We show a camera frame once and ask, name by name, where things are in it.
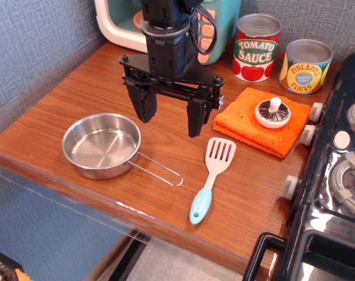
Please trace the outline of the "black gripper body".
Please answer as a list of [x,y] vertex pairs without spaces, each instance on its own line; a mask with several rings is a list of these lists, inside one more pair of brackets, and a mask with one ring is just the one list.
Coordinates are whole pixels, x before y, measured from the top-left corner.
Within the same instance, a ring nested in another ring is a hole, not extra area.
[[224,79],[206,69],[199,61],[198,23],[183,22],[165,29],[148,22],[141,24],[146,36],[147,54],[123,55],[119,63],[127,81],[148,86],[157,95],[192,101],[207,100],[212,109],[223,104],[220,88]]

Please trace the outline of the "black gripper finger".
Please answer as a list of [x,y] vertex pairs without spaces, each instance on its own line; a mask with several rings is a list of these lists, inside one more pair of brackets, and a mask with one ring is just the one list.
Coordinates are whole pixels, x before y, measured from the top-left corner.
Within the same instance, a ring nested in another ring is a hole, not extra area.
[[188,133],[194,138],[201,134],[203,125],[208,122],[212,111],[212,103],[207,100],[198,100],[194,98],[188,102]]
[[132,102],[137,117],[148,123],[157,111],[157,94],[150,91],[148,86],[126,82],[129,98]]

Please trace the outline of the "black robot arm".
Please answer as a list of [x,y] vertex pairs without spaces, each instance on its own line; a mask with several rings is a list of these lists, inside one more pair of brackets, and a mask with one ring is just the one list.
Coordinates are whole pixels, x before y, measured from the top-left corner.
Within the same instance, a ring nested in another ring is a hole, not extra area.
[[146,37],[147,54],[119,58],[123,83],[138,118],[149,122],[157,111],[157,95],[188,103],[188,134],[199,136],[213,109],[223,104],[220,88],[224,79],[198,61],[209,54],[198,46],[198,16],[210,23],[213,16],[200,1],[142,1],[140,27]]

